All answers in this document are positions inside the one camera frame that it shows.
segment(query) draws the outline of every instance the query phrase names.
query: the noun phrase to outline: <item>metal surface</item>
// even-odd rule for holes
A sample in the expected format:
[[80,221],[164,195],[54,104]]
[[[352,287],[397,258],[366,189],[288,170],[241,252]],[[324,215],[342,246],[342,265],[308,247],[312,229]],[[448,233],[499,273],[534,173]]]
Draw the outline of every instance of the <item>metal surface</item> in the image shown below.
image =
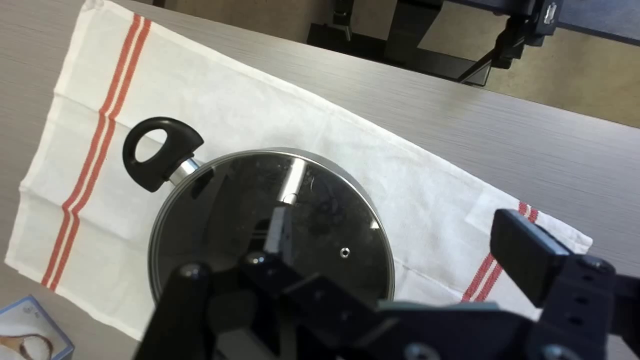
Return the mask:
[[185,160],[176,171],[168,177],[174,185],[180,183],[185,177],[199,170],[199,161],[194,158]]
[[[369,303],[390,298],[388,242],[380,225],[373,228],[378,215],[363,194],[329,160],[294,149],[209,161],[178,183],[157,217],[150,242],[155,295],[178,264],[229,270],[249,249],[269,247],[283,252],[298,272],[326,273]],[[274,215],[283,204],[288,204],[286,213]]]

